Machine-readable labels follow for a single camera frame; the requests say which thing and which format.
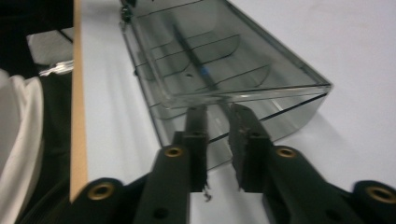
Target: wooden edge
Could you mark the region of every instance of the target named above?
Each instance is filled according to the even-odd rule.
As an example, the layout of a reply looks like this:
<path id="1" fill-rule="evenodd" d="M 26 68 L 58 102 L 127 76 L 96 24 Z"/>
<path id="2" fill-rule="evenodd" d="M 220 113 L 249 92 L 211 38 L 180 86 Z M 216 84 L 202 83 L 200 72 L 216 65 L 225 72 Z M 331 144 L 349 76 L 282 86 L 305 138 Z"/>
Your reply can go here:
<path id="1" fill-rule="evenodd" d="M 82 77 L 80 0 L 74 0 L 74 71 L 72 89 L 72 142 L 70 200 L 73 202 L 88 182 L 85 134 L 84 90 Z"/>

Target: black cable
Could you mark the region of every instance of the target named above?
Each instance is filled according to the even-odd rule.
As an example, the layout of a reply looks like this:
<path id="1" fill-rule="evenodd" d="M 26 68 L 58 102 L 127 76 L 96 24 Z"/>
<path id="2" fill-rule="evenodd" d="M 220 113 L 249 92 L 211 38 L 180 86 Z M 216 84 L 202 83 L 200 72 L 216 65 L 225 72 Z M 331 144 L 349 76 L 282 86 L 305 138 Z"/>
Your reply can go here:
<path id="1" fill-rule="evenodd" d="M 62 35 L 64 38 L 66 38 L 70 43 L 73 44 L 73 39 L 70 38 L 68 35 L 66 35 L 62 30 L 56 30 L 60 35 Z"/>

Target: metal screw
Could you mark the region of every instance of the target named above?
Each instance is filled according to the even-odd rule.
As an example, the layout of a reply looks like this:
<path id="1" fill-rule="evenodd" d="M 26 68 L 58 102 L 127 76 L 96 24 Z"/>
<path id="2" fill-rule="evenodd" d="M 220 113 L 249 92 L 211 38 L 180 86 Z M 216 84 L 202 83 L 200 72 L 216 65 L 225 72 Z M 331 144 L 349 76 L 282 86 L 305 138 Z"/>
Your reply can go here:
<path id="1" fill-rule="evenodd" d="M 88 198 L 99 201 L 110 197 L 114 192 L 114 185 L 109 182 L 100 183 L 88 191 Z"/>
<path id="2" fill-rule="evenodd" d="M 294 150 L 289 148 L 278 148 L 276 150 L 277 155 L 285 158 L 294 158 L 297 154 Z"/>
<path id="3" fill-rule="evenodd" d="M 396 195 L 388 189 L 372 186 L 368 187 L 366 192 L 370 197 L 381 203 L 396 203 Z"/>
<path id="4" fill-rule="evenodd" d="M 183 150 L 178 147 L 171 147 L 165 150 L 165 155 L 167 157 L 179 157 L 183 154 Z"/>

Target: black fabric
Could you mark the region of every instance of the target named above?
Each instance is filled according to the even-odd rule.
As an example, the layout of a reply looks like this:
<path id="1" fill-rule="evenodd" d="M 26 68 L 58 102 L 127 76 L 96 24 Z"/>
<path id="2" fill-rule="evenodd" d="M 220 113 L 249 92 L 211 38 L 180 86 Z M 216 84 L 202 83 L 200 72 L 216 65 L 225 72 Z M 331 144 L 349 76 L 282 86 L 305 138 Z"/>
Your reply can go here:
<path id="1" fill-rule="evenodd" d="M 37 77 L 26 36 L 73 26 L 73 0 L 0 0 L 0 67 Z"/>
<path id="2" fill-rule="evenodd" d="M 0 32 L 0 67 L 8 71 L 11 76 L 22 75 L 24 78 L 38 76 L 25 34 L 18 27 Z"/>
<path id="3" fill-rule="evenodd" d="M 44 153 L 35 191 L 17 223 L 57 223 L 70 207 L 72 74 L 40 77 L 44 94 Z"/>

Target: white surface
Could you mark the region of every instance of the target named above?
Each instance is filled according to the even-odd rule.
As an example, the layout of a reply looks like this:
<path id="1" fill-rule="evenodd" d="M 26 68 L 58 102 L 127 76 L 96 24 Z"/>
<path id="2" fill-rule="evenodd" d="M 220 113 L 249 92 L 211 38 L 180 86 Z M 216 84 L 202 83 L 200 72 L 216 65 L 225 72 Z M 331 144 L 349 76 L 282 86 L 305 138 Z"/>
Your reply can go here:
<path id="1" fill-rule="evenodd" d="M 343 189 L 363 179 L 396 188 L 396 3 L 232 2 L 334 85 L 313 120 L 277 144 L 300 149 Z M 159 145 L 118 27 L 119 3 L 88 0 L 81 9 L 89 179 L 130 182 L 149 171 Z M 192 223 L 242 223 L 239 209 L 258 203 L 259 196 L 235 200 L 240 196 L 228 189 L 233 176 L 226 176 L 210 174 L 212 189 L 221 182 L 225 188 L 213 189 L 213 202 L 192 197 Z M 246 211 L 245 218 L 261 216 Z"/>
<path id="2" fill-rule="evenodd" d="M 129 183 L 149 172 L 159 143 L 122 38 L 120 3 L 81 1 L 88 178 Z"/>
<path id="3" fill-rule="evenodd" d="M 73 39 L 73 28 L 63 32 Z M 73 60 L 73 44 L 57 31 L 29 35 L 29 48 L 35 63 L 54 64 Z"/>

